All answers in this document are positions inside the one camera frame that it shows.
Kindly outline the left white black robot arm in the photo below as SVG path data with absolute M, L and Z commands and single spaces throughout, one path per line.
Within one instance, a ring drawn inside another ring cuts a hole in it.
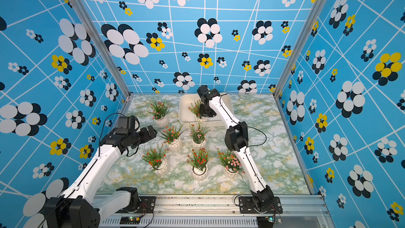
M 97 228 L 118 211 L 146 213 L 134 187 L 121 187 L 102 201 L 94 201 L 97 189 L 118 158 L 128 150 L 156 138 L 152 126 L 133 133 L 111 133 L 105 136 L 89 165 L 59 196 L 51 197 L 43 207 L 43 220 L 38 228 Z

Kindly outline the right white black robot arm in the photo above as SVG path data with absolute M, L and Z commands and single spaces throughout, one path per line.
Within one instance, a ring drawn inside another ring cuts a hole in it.
M 236 118 L 216 89 L 210 90 L 206 85 L 202 85 L 197 89 L 197 93 L 203 105 L 203 115 L 217 116 L 225 125 L 226 147 L 236 155 L 246 173 L 255 208 L 259 212 L 274 209 L 277 203 L 273 191 L 260 174 L 250 151 L 247 123 Z

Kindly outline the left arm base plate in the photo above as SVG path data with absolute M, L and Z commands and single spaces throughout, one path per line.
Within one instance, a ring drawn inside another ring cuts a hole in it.
M 129 206 L 117 211 L 117 213 L 153 213 L 156 205 L 156 196 L 139 196 L 134 206 Z

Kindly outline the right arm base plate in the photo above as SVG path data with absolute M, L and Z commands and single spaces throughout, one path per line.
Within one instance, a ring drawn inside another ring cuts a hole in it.
M 282 214 L 283 208 L 279 197 L 269 202 L 260 203 L 252 196 L 239 196 L 236 199 L 241 214 Z

